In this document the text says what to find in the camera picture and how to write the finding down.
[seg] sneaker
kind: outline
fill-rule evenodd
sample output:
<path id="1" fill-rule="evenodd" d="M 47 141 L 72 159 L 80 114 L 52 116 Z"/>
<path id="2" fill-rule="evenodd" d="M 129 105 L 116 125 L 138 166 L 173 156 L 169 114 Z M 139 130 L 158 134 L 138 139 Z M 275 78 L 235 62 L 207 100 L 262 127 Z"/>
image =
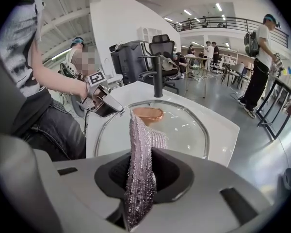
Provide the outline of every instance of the sneaker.
<path id="1" fill-rule="evenodd" d="M 241 100 L 238 100 L 238 103 L 241 105 L 241 106 L 245 106 L 246 104 L 243 103 Z"/>
<path id="2" fill-rule="evenodd" d="M 249 114 L 249 116 L 251 116 L 252 118 L 256 118 L 256 114 L 254 113 L 253 110 L 250 111 L 246 107 L 244 107 L 244 110 Z"/>

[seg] black railing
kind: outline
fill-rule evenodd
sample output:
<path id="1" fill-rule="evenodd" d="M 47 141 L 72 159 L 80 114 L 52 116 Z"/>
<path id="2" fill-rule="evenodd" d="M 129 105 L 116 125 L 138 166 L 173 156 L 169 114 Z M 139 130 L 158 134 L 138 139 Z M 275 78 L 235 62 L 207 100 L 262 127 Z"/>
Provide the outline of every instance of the black railing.
<path id="1" fill-rule="evenodd" d="M 237 18 L 237 17 L 203 17 L 199 19 L 192 19 L 182 21 L 178 24 L 169 22 L 178 32 L 191 30 L 191 29 L 203 29 L 203 28 L 227 28 L 236 29 L 246 32 L 253 32 L 261 25 L 258 21 L 249 19 Z M 271 39 L 285 47 L 288 47 L 288 35 L 279 29 L 271 31 Z"/>

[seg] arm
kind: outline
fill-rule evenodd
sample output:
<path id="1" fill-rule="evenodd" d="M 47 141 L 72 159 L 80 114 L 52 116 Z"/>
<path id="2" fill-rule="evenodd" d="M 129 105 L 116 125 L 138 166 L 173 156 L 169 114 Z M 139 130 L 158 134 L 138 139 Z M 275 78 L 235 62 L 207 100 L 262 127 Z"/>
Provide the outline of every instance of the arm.
<path id="1" fill-rule="evenodd" d="M 266 39 L 265 38 L 259 38 L 258 44 L 260 48 L 262 48 L 269 56 L 271 56 L 272 60 L 275 61 L 277 57 L 270 51 L 265 43 Z"/>
<path id="2" fill-rule="evenodd" d="M 33 76 L 46 88 L 63 93 L 79 95 L 82 99 L 87 96 L 86 84 L 80 80 L 65 77 L 42 64 L 41 53 L 37 49 L 36 41 L 32 42 Z"/>

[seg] gray floor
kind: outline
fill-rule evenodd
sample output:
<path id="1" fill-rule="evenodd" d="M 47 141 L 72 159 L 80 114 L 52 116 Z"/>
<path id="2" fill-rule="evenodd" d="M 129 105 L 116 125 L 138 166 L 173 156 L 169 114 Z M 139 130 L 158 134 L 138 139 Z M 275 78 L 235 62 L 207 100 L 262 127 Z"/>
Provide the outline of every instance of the gray floor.
<path id="1" fill-rule="evenodd" d="M 207 95 L 195 101 L 240 127 L 236 147 L 228 167 L 258 188 L 271 203 L 285 198 L 287 192 L 283 189 L 281 175 L 286 168 L 291 167 L 291 120 L 280 137 L 273 141 L 265 128 L 257 127 L 259 118 L 251 118 L 232 98 L 232 96 L 239 97 L 243 94 L 246 83 L 242 90 L 237 90 L 235 87 L 231 89 L 226 86 L 226 83 L 221 84 L 220 78 L 221 75 L 215 75 L 206 79 Z M 185 97 L 202 96 L 203 82 L 204 80 L 189 82 Z M 184 96 L 185 80 L 177 80 L 175 83 L 180 89 L 179 94 Z M 273 118 L 276 112 L 274 108 L 268 118 Z M 273 125 L 275 130 L 280 128 L 285 117 L 284 113 L 279 113 Z"/>

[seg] pink glittery fabric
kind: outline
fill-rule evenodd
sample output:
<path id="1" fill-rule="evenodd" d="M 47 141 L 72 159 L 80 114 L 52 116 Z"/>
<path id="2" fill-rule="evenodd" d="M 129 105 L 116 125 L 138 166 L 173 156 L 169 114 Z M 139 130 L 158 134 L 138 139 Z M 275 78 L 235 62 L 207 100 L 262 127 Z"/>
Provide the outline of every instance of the pink glittery fabric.
<path id="1" fill-rule="evenodd" d="M 130 116 L 131 155 L 125 192 L 125 217 L 129 231 L 138 226 L 153 205 L 156 182 L 151 148 L 167 148 L 164 133 L 146 126 L 133 111 Z"/>

